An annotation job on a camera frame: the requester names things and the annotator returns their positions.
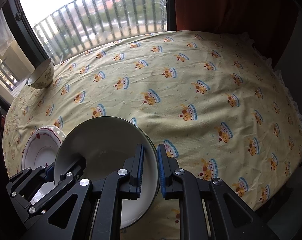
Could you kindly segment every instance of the floral bowl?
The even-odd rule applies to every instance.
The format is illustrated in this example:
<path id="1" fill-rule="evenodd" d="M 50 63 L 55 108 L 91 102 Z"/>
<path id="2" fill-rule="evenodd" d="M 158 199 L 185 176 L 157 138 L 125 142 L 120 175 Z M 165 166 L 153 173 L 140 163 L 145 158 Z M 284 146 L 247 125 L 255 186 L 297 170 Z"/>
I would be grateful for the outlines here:
<path id="1" fill-rule="evenodd" d="M 53 81 L 54 67 L 52 59 L 48 58 L 42 62 L 31 74 L 28 86 L 42 89 L 48 87 Z"/>

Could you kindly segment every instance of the wall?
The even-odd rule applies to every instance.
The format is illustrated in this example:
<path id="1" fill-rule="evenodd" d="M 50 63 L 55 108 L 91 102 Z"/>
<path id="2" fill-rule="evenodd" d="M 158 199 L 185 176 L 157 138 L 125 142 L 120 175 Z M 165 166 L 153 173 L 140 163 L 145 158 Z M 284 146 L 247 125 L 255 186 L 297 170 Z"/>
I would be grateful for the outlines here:
<path id="1" fill-rule="evenodd" d="M 302 114 L 302 11 L 299 12 L 291 39 L 275 66 L 281 70 L 285 85 L 289 88 L 292 97 L 298 104 Z M 288 185 L 302 186 L 302 167 L 297 168 L 289 179 Z"/>

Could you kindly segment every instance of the ceramic bowl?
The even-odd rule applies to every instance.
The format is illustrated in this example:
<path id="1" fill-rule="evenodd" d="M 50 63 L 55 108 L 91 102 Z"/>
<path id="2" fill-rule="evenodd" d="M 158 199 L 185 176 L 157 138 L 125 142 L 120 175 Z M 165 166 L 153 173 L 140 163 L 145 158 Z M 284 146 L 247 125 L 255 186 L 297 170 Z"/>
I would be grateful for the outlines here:
<path id="1" fill-rule="evenodd" d="M 27 141 L 22 155 L 21 169 L 31 167 L 33 170 L 50 165 L 55 161 L 59 147 L 66 138 L 65 134 L 54 125 L 43 126 L 36 130 Z M 54 188 L 53 182 L 43 184 L 39 189 L 40 198 Z"/>
<path id="2" fill-rule="evenodd" d="M 54 183 L 60 174 L 76 160 L 78 154 L 86 159 L 81 178 L 91 181 L 103 179 L 123 167 L 127 158 L 133 157 L 137 144 L 145 149 L 142 188 L 138 200 L 123 200 L 121 228 L 126 228 L 149 209 L 158 192 L 158 161 L 151 140 L 131 122 L 111 116 L 89 119 L 75 127 L 62 143 L 55 160 Z"/>
<path id="3" fill-rule="evenodd" d="M 48 58 L 42 62 L 28 79 L 28 86 L 42 89 L 48 87 L 53 81 L 54 67 L 52 59 Z"/>

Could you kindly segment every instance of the plate with red rim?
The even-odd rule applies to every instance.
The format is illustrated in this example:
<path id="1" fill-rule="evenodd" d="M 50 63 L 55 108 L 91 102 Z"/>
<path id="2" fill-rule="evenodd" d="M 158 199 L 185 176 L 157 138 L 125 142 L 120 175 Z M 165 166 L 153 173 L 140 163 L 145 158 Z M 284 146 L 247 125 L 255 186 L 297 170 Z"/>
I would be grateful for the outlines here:
<path id="1" fill-rule="evenodd" d="M 33 170 L 55 161 L 58 150 L 65 139 L 64 132 L 54 125 L 43 126 L 36 130 L 27 141 L 22 155 L 21 169 L 27 167 Z M 39 189 L 42 196 L 54 188 L 53 182 L 43 184 Z"/>

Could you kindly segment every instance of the cartoon print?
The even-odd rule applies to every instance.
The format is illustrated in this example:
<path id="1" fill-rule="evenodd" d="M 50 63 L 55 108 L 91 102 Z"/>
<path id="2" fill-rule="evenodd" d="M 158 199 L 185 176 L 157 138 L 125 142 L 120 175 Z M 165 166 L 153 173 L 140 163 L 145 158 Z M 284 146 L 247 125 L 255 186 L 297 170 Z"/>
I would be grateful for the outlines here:
<path id="1" fill-rule="evenodd" d="M 196 38 L 196 39 L 198 39 L 198 40 L 203 40 L 203 38 L 202 38 L 200 35 L 198 35 L 198 34 L 195 34 L 195 35 L 194 35 L 194 38 Z"/>
<path id="2" fill-rule="evenodd" d="M 162 49 L 161 46 L 157 46 L 157 47 L 153 47 L 153 49 L 151 49 L 151 51 L 153 51 L 153 52 L 162 52 L 163 49 Z"/>
<path id="3" fill-rule="evenodd" d="M 106 52 L 104 50 L 101 50 L 97 53 L 97 56 L 95 58 L 102 58 L 106 55 Z"/>
<path id="4" fill-rule="evenodd" d="M 62 117 L 59 116 L 59 118 L 57 120 L 54 121 L 54 124 L 56 127 L 62 129 L 63 128 L 63 120 Z"/>
<path id="5" fill-rule="evenodd" d="M 186 55 L 182 54 L 182 53 L 179 53 L 179 55 L 174 55 L 174 56 L 176 56 L 177 61 L 184 62 L 186 60 L 189 60 L 189 58 Z"/>
<path id="6" fill-rule="evenodd" d="M 274 153 L 272 153 L 272 158 L 269 158 L 268 161 L 271 162 L 271 170 L 275 171 L 278 166 L 278 160 Z"/>
<path id="7" fill-rule="evenodd" d="M 21 133 L 18 133 L 17 144 L 21 143 Z"/>
<path id="8" fill-rule="evenodd" d="M 172 158 L 179 157 L 179 152 L 177 151 L 173 143 L 171 143 L 169 140 L 164 140 L 163 144 L 165 146 L 166 155 L 168 157 L 172 157 Z"/>
<path id="9" fill-rule="evenodd" d="M 114 61 L 117 60 L 124 60 L 124 53 L 116 54 L 115 57 L 113 58 Z"/>
<path id="10" fill-rule="evenodd" d="M 215 159 L 211 159 L 206 161 L 205 159 L 201 159 L 203 163 L 202 172 L 199 173 L 199 176 L 203 176 L 203 179 L 210 181 L 213 178 L 217 178 L 218 169 Z"/>
<path id="11" fill-rule="evenodd" d="M 91 107 L 91 110 L 93 111 L 91 118 L 106 115 L 106 110 L 104 109 L 104 106 L 102 104 L 98 104 L 96 108 Z"/>
<path id="12" fill-rule="evenodd" d="M 196 120 L 198 118 L 194 105 L 190 104 L 185 106 L 181 104 L 181 106 L 183 107 L 183 110 L 179 117 L 183 117 L 184 121 Z"/>
<path id="13" fill-rule="evenodd" d="M 204 94 L 206 91 L 210 90 L 210 87 L 205 84 L 203 81 L 198 80 L 196 83 L 191 83 L 196 88 L 196 93 L 200 92 L 201 94 Z"/>
<path id="14" fill-rule="evenodd" d="M 27 123 L 30 123 L 32 121 L 32 118 L 33 118 L 33 114 L 29 117 Z"/>
<path id="15" fill-rule="evenodd" d="M 28 113 L 28 107 L 26 106 L 26 108 L 24 109 L 23 115 L 26 116 L 27 113 Z"/>
<path id="16" fill-rule="evenodd" d="M 239 75 L 233 73 L 233 74 L 231 74 L 231 76 L 234 79 L 234 84 L 236 84 L 238 86 L 241 85 L 241 84 L 243 84 L 243 79 Z"/>
<path id="17" fill-rule="evenodd" d="M 263 78 L 261 78 L 256 72 L 254 73 L 254 75 L 256 76 L 256 78 L 259 80 L 259 81 L 263 81 Z"/>
<path id="18" fill-rule="evenodd" d="M 274 124 L 274 134 L 277 136 L 277 137 L 281 137 L 281 132 L 280 132 L 280 128 L 278 127 L 278 124 Z"/>
<path id="19" fill-rule="evenodd" d="M 171 209 L 171 211 L 175 213 L 175 218 L 176 218 L 176 220 L 175 220 L 174 224 L 179 223 L 179 219 L 180 219 L 180 211 L 177 210 L 177 209 Z"/>
<path id="20" fill-rule="evenodd" d="M 43 105 L 43 103 L 45 102 L 45 97 L 42 97 L 37 104 L 37 107 L 40 107 L 41 105 Z"/>
<path id="21" fill-rule="evenodd" d="M 288 97 L 288 96 L 286 96 L 286 100 L 287 100 L 287 104 L 288 104 L 288 106 L 292 106 L 292 102 L 290 101 L 290 99 L 289 99 L 289 97 Z"/>
<path id="22" fill-rule="evenodd" d="M 261 114 L 255 109 L 254 113 L 252 113 L 255 116 L 256 119 L 256 123 L 258 123 L 259 125 L 262 125 L 262 122 L 264 122 Z"/>
<path id="23" fill-rule="evenodd" d="M 119 89 L 127 89 L 129 87 L 129 78 L 125 77 L 125 78 L 118 78 L 119 81 L 114 85 L 116 87 L 117 90 Z"/>
<path id="24" fill-rule="evenodd" d="M 65 64 L 67 64 L 68 63 L 68 59 L 67 60 L 65 60 L 64 62 L 61 62 L 61 66 L 63 66 L 63 65 L 65 65 Z"/>
<path id="25" fill-rule="evenodd" d="M 228 96 L 228 100 L 226 101 L 227 103 L 230 104 L 230 106 L 240 106 L 240 100 L 238 100 L 238 97 L 234 94 L 226 94 Z"/>
<path id="26" fill-rule="evenodd" d="M 262 187 L 262 193 L 259 200 L 263 203 L 264 201 L 267 201 L 269 197 L 270 197 L 270 186 L 266 185 L 266 187 Z"/>
<path id="27" fill-rule="evenodd" d="M 70 86 L 67 84 L 62 88 L 61 95 L 64 96 L 69 91 L 70 91 Z"/>
<path id="28" fill-rule="evenodd" d="M 72 65 L 69 66 L 68 71 L 71 71 L 75 67 L 76 67 L 76 63 L 72 63 Z"/>
<path id="29" fill-rule="evenodd" d="M 155 103 L 161 102 L 158 94 L 152 89 L 149 89 L 147 93 L 141 93 L 141 95 L 144 95 L 143 104 L 148 103 L 149 105 L 153 106 Z"/>
<path id="30" fill-rule="evenodd" d="M 5 135 L 9 135 L 9 132 L 10 132 L 10 127 L 8 127 L 5 131 Z"/>
<path id="31" fill-rule="evenodd" d="M 164 41 L 166 41 L 166 42 L 171 42 L 171 41 L 174 41 L 172 38 L 170 38 L 170 37 L 166 37 L 165 39 L 164 39 Z"/>
<path id="32" fill-rule="evenodd" d="M 289 124 L 293 124 L 293 120 L 290 114 L 287 116 L 287 122 L 289 122 Z"/>
<path id="33" fill-rule="evenodd" d="M 140 43 L 138 43 L 138 42 L 134 42 L 134 43 L 132 43 L 131 45 L 130 45 L 130 48 L 137 48 L 137 47 L 140 47 L 141 46 L 141 44 Z"/>
<path id="34" fill-rule="evenodd" d="M 88 55 L 88 54 L 90 54 L 92 52 L 92 49 L 89 49 L 89 50 L 87 50 L 85 53 L 84 53 L 84 55 Z"/>
<path id="35" fill-rule="evenodd" d="M 176 78 L 175 68 L 172 68 L 172 67 L 171 68 L 165 68 L 164 73 L 162 75 L 164 75 L 166 78 L 169 78 L 169 77 Z"/>
<path id="36" fill-rule="evenodd" d="M 263 94 L 262 94 L 262 90 L 260 89 L 260 87 L 258 87 L 257 90 L 255 90 L 255 95 L 257 95 L 258 98 L 263 99 Z"/>
<path id="37" fill-rule="evenodd" d="M 212 54 L 212 57 L 215 57 L 215 58 L 221 57 L 221 55 L 218 54 L 215 50 L 212 50 L 211 54 Z"/>
<path id="38" fill-rule="evenodd" d="M 212 62 L 207 62 L 204 64 L 204 67 L 207 69 L 207 70 L 216 70 L 216 67 L 214 66 L 214 64 Z"/>
<path id="39" fill-rule="evenodd" d="M 275 102 L 273 102 L 272 106 L 274 107 L 275 113 L 280 114 L 280 108 L 277 106 Z"/>
<path id="40" fill-rule="evenodd" d="M 243 197 L 245 192 L 249 190 L 249 185 L 243 177 L 239 177 L 238 183 L 233 183 L 232 187 L 235 187 L 235 192 L 239 197 Z"/>
<path id="41" fill-rule="evenodd" d="M 214 46 L 216 46 L 218 48 L 223 48 L 222 44 L 219 42 L 214 43 Z"/>
<path id="42" fill-rule="evenodd" d="M 135 68 L 139 68 L 139 69 L 148 66 L 147 62 L 143 59 L 140 59 L 138 62 L 134 62 L 134 64 L 135 64 Z"/>
<path id="43" fill-rule="evenodd" d="M 258 141 L 257 138 L 254 137 L 253 140 L 251 138 L 248 138 L 250 144 L 249 144 L 249 149 L 247 150 L 247 152 L 249 152 L 251 154 L 251 156 L 253 155 L 259 155 L 259 146 L 258 146 Z"/>
<path id="44" fill-rule="evenodd" d="M 74 103 L 82 103 L 85 97 L 85 90 L 81 93 L 77 94 L 76 97 L 73 99 Z"/>
<path id="45" fill-rule="evenodd" d="M 99 82 L 102 79 L 105 79 L 106 75 L 104 74 L 104 72 L 100 71 L 99 74 L 95 74 L 94 75 L 94 80 L 93 82 Z"/>
<path id="46" fill-rule="evenodd" d="M 298 125 L 298 133 L 300 136 L 302 136 L 302 127 L 300 125 Z"/>
<path id="47" fill-rule="evenodd" d="M 129 122 L 133 123 L 134 125 L 137 125 L 137 120 L 135 117 L 132 117 Z"/>
<path id="48" fill-rule="evenodd" d="M 219 134 L 220 142 L 223 140 L 225 143 L 227 143 L 231 138 L 233 138 L 232 131 L 224 122 L 221 122 L 220 127 L 214 127 L 214 129 L 216 129 Z"/>
<path id="49" fill-rule="evenodd" d="M 54 107 L 54 105 L 53 105 L 53 104 L 49 106 L 49 108 L 48 108 L 48 109 L 47 109 L 47 111 L 46 111 L 46 116 L 48 116 L 48 115 L 51 115 L 51 114 L 52 114 L 53 107 Z"/>
<path id="50" fill-rule="evenodd" d="M 289 143 L 289 149 L 292 151 L 294 147 L 293 139 L 289 136 L 289 139 L 287 141 Z"/>
<path id="51" fill-rule="evenodd" d="M 86 67 L 83 67 L 83 68 L 79 71 L 79 73 L 80 73 L 80 74 L 87 73 L 88 70 L 89 70 L 89 67 L 90 67 L 90 65 L 87 65 Z"/>
<path id="52" fill-rule="evenodd" d="M 234 66 L 236 66 L 237 68 L 243 68 L 241 63 L 239 63 L 238 61 L 234 61 Z"/>
<path id="53" fill-rule="evenodd" d="M 188 42 L 187 43 L 187 46 L 189 47 L 189 48 L 197 48 L 198 46 L 196 46 L 196 44 L 194 43 L 194 42 Z"/>

